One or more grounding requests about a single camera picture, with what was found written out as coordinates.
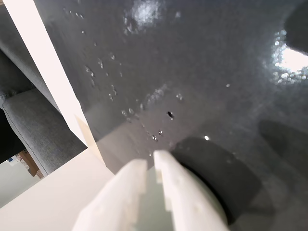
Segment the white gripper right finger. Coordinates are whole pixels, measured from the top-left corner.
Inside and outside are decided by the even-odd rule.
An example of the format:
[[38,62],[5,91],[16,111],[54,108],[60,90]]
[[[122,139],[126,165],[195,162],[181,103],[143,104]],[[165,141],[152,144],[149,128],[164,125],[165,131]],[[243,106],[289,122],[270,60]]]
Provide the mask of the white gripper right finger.
[[226,213],[210,188],[170,152],[154,151],[156,180],[175,231],[228,231]]

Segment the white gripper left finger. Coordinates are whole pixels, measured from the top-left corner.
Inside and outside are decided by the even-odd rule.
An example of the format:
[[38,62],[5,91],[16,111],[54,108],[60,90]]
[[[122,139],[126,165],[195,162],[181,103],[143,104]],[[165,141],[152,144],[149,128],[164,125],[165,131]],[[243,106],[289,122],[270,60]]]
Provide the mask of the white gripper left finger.
[[133,231],[140,197],[146,192],[147,161],[135,159],[122,167],[84,207],[74,231]]

